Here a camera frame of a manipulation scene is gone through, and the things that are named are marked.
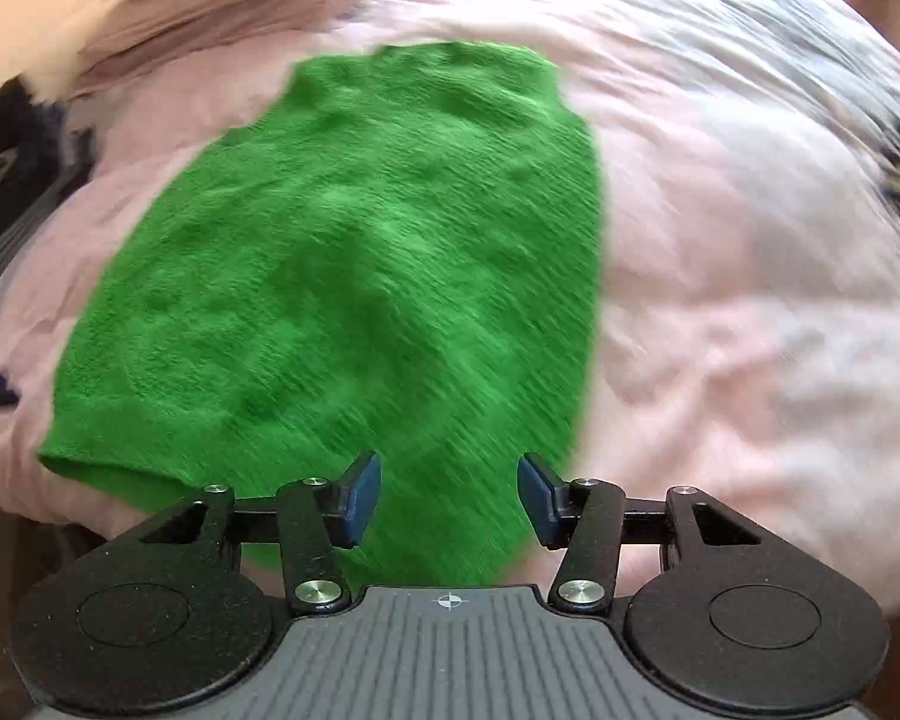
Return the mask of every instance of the wrinkled fabric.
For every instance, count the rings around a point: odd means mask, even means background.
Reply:
[[[362,0],[324,32],[253,38],[139,79],[94,180],[0,281],[0,368],[23,394],[0,415],[0,506],[109,536],[138,520],[34,456],[101,268],[296,61],[452,38],[556,63],[607,176],[574,475],[635,497],[696,485],[900,610],[900,220],[878,186],[900,56],[839,0]],[[528,544],[505,578],[548,586],[558,559]],[[619,590],[654,563],[626,550]]]
[[[121,0],[79,54],[73,95],[106,89],[176,57],[276,29],[320,28],[341,0]]]

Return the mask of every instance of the gray ribbed plate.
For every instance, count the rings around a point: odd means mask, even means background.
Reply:
[[[596,620],[527,586],[371,587],[290,626],[264,666],[179,720],[703,720],[656,688]],[[66,717],[39,709],[39,720]],[[863,720],[844,709],[832,720]]]

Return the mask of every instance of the white bedding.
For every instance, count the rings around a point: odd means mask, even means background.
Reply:
[[[599,338],[576,475],[704,488],[900,610],[900,223],[874,154],[900,56],[838,0],[363,0],[324,32],[188,55],[121,90],[95,179],[0,283],[0,507],[119,533],[139,512],[35,459],[103,264],[201,143],[293,62],[445,39],[559,65],[605,177]],[[528,545],[509,575],[546,586]],[[626,552],[621,591],[655,558]]]

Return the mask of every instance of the pink bedsheet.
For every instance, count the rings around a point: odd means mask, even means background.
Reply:
[[[876,191],[900,56],[838,0],[362,0],[325,31],[192,53],[121,90],[94,179],[0,283],[0,508],[108,536],[139,512],[36,461],[53,372],[160,189],[293,63],[444,39],[559,65],[605,177],[576,474],[692,484],[900,608],[900,224]],[[548,584],[528,545],[511,579]],[[655,570],[628,551],[620,589]]]

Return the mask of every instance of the pink blanket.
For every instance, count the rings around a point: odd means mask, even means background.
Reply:
[[[464,38],[559,65],[605,175],[599,335],[576,474],[692,484],[900,609],[900,224],[875,187],[900,56],[839,0],[362,0],[327,30],[170,62],[122,89],[94,180],[0,283],[0,507],[107,535],[139,512],[34,451],[101,268],[202,143],[319,52]],[[548,584],[528,545],[511,579]],[[627,552],[621,591],[653,572]]]

